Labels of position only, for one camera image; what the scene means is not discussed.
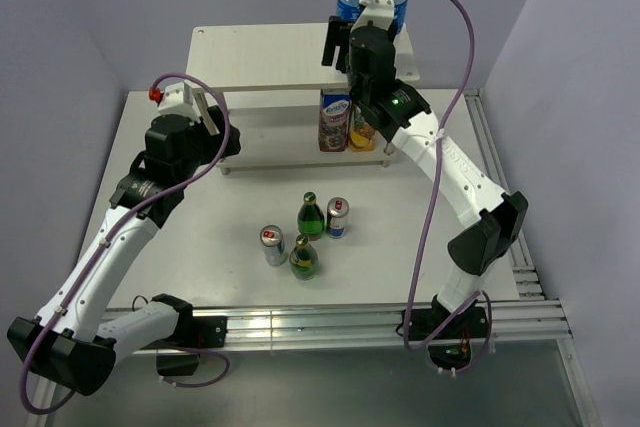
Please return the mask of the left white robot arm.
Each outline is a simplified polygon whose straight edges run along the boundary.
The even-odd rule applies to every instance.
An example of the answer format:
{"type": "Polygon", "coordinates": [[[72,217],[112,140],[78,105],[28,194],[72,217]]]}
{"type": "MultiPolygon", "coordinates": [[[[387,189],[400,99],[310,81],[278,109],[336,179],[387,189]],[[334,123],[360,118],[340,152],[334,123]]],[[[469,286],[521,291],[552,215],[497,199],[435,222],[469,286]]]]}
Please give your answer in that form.
{"type": "Polygon", "coordinates": [[[177,114],[152,120],[144,150],[118,182],[99,232],[70,276],[33,318],[18,317],[10,325],[7,338],[24,375],[89,396],[137,350],[194,342],[192,305],[168,294],[112,323],[102,318],[134,260],[184,200],[187,185],[239,153],[240,133],[227,108],[213,106],[207,113],[219,130],[215,135],[202,121],[177,114]]]}

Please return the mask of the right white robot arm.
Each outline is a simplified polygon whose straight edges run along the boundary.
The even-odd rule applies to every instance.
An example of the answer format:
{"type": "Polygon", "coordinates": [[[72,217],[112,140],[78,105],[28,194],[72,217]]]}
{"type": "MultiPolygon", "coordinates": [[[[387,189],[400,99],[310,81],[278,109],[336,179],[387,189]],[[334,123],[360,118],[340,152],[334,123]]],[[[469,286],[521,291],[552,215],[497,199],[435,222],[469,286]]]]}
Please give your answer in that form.
{"type": "Polygon", "coordinates": [[[467,311],[486,294],[487,272],[518,238],[528,201],[520,192],[507,193],[470,160],[447,135],[446,116],[437,116],[413,86],[397,78],[395,57],[390,27],[329,18],[322,64],[346,74],[351,100],[366,122],[433,183],[421,235],[429,233],[439,197],[462,226],[447,244],[452,265],[431,302],[434,330],[422,341],[410,333],[413,308],[405,310],[403,341],[416,349],[438,334],[455,336],[466,326],[467,311]]]}

